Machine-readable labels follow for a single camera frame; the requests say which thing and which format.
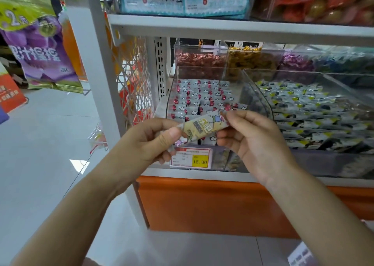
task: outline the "forearm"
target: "forearm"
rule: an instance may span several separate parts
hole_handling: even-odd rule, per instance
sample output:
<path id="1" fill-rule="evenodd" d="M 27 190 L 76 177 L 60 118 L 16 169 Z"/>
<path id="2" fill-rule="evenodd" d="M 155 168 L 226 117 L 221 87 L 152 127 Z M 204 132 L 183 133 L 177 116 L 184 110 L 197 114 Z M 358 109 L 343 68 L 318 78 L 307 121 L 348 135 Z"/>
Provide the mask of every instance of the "forearm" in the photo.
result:
<path id="1" fill-rule="evenodd" d="M 13 266 L 81 266 L 114 198 L 94 170 L 68 192 L 43 222 Z"/>
<path id="2" fill-rule="evenodd" d="M 318 179 L 291 169 L 267 188 L 322 265 L 374 265 L 373 233 Z"/>

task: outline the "person's right hand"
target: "person's right hand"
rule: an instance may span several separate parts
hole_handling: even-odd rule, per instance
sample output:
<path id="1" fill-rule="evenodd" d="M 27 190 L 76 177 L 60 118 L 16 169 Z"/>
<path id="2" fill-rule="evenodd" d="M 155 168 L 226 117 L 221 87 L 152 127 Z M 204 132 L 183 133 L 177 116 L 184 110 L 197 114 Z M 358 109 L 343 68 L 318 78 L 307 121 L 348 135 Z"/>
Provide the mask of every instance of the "person's right hand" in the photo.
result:
<path id="1" fill-rule="evenodd" d="M 299 168 L 277 125 L 249 110 L 227 112 L 231 127 L 217 132 L 217 144 L 234 151 L 265 187 L 284 171 Z"/>

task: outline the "hand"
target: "hand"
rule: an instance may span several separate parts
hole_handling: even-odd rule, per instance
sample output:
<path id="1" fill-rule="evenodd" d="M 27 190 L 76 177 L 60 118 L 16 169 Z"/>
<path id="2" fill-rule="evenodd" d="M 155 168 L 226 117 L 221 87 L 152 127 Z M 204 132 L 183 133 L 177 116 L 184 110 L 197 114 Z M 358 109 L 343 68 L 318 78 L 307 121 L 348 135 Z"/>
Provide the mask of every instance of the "hand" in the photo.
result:
<path id="1" fill-rule="evenodd" d="M 234 151 L 248 171 L 268 186 L 282 171 L 298 167 L 277 125 L 252 111 L 227 112 L 231 127 L 217 132 L 217 144 Z"/>
<path id="2" fill-rule="evenodd" d="M 130 128 L 96 166 L 99 181 L 109 181 L 120 194 L 155 161 L 170 161 L 175 151 L 167 150 L 182 136 L 182 131 L 175 127 L 178 124 L 170 119 L 152 118 Z M 166 131 L 155 138 L 162 130 Z"/>

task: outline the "person's left hand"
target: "person's left hand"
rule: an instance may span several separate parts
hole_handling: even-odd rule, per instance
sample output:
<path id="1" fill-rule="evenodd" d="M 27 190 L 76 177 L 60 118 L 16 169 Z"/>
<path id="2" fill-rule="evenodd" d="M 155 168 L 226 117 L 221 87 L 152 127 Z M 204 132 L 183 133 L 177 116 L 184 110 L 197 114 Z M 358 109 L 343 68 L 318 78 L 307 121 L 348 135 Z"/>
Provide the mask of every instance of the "person's left hand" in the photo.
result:
<path id="1" fill-rule="evenodd" d="M 182 131 L 175 127 L 178 124 L 170 119 L 152 118 L 133 126 L 96 166 L 95 172 L 101 174 L 102 180 L 110 180 L 117 192 L 124 192 L 149 165 L 156 161 L 163 164 L 175 155 L 168 148 L 182 136 Z"/>

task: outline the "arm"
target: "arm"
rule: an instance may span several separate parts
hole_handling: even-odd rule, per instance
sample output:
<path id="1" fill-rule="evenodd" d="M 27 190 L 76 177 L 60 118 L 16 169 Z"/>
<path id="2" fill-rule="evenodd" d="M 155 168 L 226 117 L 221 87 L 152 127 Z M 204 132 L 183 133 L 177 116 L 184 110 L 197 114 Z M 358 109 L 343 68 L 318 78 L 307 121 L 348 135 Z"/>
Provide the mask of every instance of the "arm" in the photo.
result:
<path id="1" fill-rule="evenodd" d="M 81 266 L 110 202 L 180 138 L 178 122 L 151 119 L 131 128 L 59 203 L 12 266 Z M 168 129 L 154 139 L 155 134 Z"/>
<path id="2" fill-rule="evenodd" d="M 312 253 L 327 266 L 374 265 L 374 235 L 326 186 L 296 163 L 276 124 L 228 112 L 218 145 L 235 151 L 263 184 Z"/>

